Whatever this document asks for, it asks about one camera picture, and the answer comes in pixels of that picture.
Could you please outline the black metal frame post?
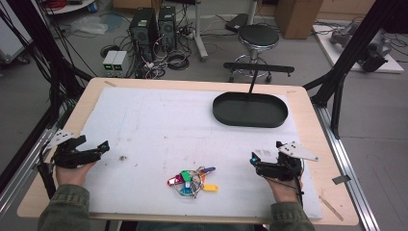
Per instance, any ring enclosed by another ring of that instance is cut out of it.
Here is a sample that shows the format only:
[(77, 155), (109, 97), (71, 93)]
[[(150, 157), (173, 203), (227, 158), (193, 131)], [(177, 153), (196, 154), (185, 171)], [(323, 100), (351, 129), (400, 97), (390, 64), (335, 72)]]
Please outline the black metal frame post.
[(401, 1), (375, 0), (356, 34), (351, 38), (334, 66), (323, 76), (303, 86), (306, 90), (319, 86), (318, 92), (311, 97), (312, 104), (319, 108), (326, 108), (328, 100), (333, 97), (330, 130), (337, 140), (340, 138), (339, 121), (345, 77), (369, 47), (375, 34), (395, 13)]

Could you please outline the large black computer tower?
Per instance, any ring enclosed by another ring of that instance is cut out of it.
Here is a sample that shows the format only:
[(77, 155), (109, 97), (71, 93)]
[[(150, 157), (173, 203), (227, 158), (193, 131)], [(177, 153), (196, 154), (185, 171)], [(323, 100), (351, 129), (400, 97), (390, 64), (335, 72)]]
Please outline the large black computer tower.
[(155, 10), (138, 8), (129, 27), (132, 42), (141, 52), (143, 58), (153, 62), (155, 57), (154, 44), (159, 38)]

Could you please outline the person's right hand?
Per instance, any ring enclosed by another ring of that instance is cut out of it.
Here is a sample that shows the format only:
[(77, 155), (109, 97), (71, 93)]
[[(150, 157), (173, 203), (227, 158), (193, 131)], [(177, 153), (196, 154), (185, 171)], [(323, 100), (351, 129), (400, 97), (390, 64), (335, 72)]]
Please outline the person's right hand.
[(272, 190), (273, 197), (277, 203), (281, 202), (300, 202), (298, 189), (294, 180), (280, 181), (276, 178), (266, 178), (269, 187)]

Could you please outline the white desk leg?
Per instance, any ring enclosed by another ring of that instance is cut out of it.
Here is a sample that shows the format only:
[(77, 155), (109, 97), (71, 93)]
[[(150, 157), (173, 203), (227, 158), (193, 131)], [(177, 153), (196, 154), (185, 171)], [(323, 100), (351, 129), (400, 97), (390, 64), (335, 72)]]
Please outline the white desk leg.
[(206, 62), (208, 59), (208, 53), (206, 50), (206, 47), (204, 45), (204, 42), (201, 38), (201, 0), (194, 0), (194, 32), (193, 32), (193, 38), (199, 53), (199, 59), (202, 63)]

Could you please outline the small black computer tower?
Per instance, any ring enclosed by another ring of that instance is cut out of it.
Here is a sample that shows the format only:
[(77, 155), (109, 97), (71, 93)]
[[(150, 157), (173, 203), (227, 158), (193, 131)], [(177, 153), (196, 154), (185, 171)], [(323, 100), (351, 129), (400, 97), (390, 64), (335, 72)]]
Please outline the small black computer tower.
[(162, 6), (159, 11), (158, 25), (164, 50), (177, 48), (176, 13), (173, 6)]

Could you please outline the white round table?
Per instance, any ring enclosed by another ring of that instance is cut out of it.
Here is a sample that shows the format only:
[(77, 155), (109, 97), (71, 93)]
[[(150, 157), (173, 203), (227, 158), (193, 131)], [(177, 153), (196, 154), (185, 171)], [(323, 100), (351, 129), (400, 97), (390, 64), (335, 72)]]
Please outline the white round table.
[(42, 6), (48, 13), (61, 14), (71, 13), (81, 9), (90, 8), (96, 10), (96, 0), (46, 0)]

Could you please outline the black flat case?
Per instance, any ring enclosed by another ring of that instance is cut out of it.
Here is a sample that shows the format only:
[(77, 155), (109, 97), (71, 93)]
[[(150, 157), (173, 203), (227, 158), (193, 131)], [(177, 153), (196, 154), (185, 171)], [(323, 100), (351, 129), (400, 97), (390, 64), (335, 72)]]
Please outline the black flat case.
[(224, 28), (228, 31), (237, 33), (242, 26), (247, 23), (248, 14), (247, 13), (239, 13), (233, 19), (229, 20)]

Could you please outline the aluminium rail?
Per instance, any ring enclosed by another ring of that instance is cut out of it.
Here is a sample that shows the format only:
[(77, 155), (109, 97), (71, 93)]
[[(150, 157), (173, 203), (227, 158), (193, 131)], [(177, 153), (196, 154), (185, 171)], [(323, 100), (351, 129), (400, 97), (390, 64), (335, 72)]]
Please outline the aluminium rail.
[(22, 162), (17, 165), (11, 180), (5, 189), (0, 192), (0, 220), (11, 209), (31, 175), (37, 172), (36, 165), (38, 164), (38, 155), (41, 153), (41, 149), (46, 147), (58, 132), (57, 128), (45, 129), (38, 136), (29, 139), (27, 145), (22, 146), (22, 153), (24, 154)]
[(337, 139), (331, 131), (331, 115), (325, 108), (314, 107), (317, 117), (320, 121), (321, 128), (328, 140), (329, 147), (334, 155), (335, 162), (340, 171), (341, 182), (346, 186), (350, 195), (353, 206), (359, 217), (359, 223), (364, 231), (380, 231), (380, 227), (371, 210), (369, 202), (366, 199), (364, 191), (360, 185), (359, 179), (352, 163), (347, 155), (345, 147), (340, 139)]

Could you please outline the black round stool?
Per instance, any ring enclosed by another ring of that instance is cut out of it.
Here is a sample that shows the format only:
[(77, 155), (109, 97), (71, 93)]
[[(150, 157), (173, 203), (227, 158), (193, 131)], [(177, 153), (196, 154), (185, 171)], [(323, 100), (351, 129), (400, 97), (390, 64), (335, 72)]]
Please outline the black round stool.
[(279, 41), (279, 35), (274, 29), (260, 24), (242, 26), (238, 37), (240, 43), (248, 50), (248, 54), (240, 55), (235, 60), (235, 63), (242, 64), (256, 64), (259, 61), (266, 64), (267, 62), (259, 55), (274, 48)]

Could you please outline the thin wooden strip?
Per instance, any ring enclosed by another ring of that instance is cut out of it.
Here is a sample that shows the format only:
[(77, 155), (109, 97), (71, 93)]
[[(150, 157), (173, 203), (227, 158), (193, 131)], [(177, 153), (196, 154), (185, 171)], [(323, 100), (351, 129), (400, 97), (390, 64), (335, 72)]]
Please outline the thin wooden strip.
[(340, 221), (344, 221), (343, 216), (325, 198), (320, 195), (319, 199)]

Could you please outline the key bunch with coloured tags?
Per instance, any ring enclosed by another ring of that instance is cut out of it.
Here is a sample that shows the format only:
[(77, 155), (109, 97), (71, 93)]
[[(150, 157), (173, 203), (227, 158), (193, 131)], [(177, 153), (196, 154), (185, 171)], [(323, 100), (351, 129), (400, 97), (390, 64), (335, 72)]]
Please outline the key bunch with coloured tags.
[(215, 193), (218, 191), (218, 185), (205, 183), (206, 176), (215, 170), (215, 167), (184, 169), (169, 178), (166, 183), (181, 196), (196, 198), (201, 191)]

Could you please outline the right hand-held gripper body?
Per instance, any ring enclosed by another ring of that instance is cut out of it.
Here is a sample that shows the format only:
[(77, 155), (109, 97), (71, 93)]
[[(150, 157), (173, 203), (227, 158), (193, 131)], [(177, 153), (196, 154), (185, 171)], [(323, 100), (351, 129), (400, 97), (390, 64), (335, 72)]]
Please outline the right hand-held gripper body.
[(292, 181), (301, 175), (303, 161), (317, 162), (319, 157), (296, 141), (284, 143), (277, 148), (275, 163), (261, 162), (256, 166), (256, 173), (262, 177), (277, 178), (280, 181)]

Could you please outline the black key stand with tray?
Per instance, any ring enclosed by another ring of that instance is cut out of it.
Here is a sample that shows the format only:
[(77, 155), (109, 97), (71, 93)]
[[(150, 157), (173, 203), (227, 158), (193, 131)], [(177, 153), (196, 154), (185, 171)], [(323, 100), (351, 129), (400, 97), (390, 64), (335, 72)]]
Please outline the black key stand with tray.
[(255, 93), (253, 88), (260, 70), (266, 72), (294, 72), (292, 66), (269, 64), (224, 63), (224, 68), (232, 70), (253, 70), (253, 78), (248, 92), (228, 91), (213, 101), (213, 115), (221, 123), (231, 126), (276, 128), (281, 126), (289, 115), (287, 104), (280, 98)]

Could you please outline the person's left hand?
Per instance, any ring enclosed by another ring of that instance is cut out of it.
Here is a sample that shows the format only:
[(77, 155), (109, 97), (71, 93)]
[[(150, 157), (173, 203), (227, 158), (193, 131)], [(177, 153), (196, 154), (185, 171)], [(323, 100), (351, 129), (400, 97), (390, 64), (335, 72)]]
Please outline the person's left hand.
[(78, 168), (56, 167), (56, 178), (59, 185), (82, 186), (89, 170), (94, 163), (86, 164)]

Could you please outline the brown cardboard box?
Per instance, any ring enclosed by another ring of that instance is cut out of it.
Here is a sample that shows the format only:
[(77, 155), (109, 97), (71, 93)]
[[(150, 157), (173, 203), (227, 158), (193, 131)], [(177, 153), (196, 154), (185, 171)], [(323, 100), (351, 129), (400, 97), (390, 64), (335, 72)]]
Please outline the brown cardboard box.
[(278, 0), (274, 19), (284, 39), (306, 39), (323, 0)]

